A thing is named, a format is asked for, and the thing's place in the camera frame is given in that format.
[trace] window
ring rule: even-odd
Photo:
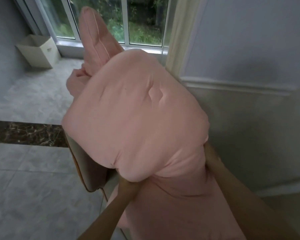
[[[162,50],[170,36],[166,33],[169,30],[167,23],[172,24],[174,15],[169,14],[171,1],[40,0],[43,7],[41,9],[44,9],[49,25],[60,41],[80,42],[78,18],[82,7],[89,6],[99,12],[108,30],[119,43],[124,46],[147,46]]]

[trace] glass pane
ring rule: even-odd
[[[41,0],[56,36],[74,39],[72,28],[61,0]]]
[[[162,46],[168,0],[127,0],[130,44]]]
[[[109,32],[120,43],[124,43],[121,0],[70,0],[70,6],[78,24],[84,6],[94,8],[102,16]]]

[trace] pink clothing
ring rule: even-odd
[[[97,163],[148,178],[118,225],[135,240],[245,239],[205,168],[209,122],[196,99],[153,56],[122,52],[91,8],[79,23],[86,55],[67,82],[64,130]]]

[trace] brown marble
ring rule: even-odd
[[[0,143],[68,147],[61,125],[0,121]]]

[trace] storage box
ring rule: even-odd
[[[16,46],[33,67],[53,68],[61,58],[55,42],[49,36],[30,34]]]

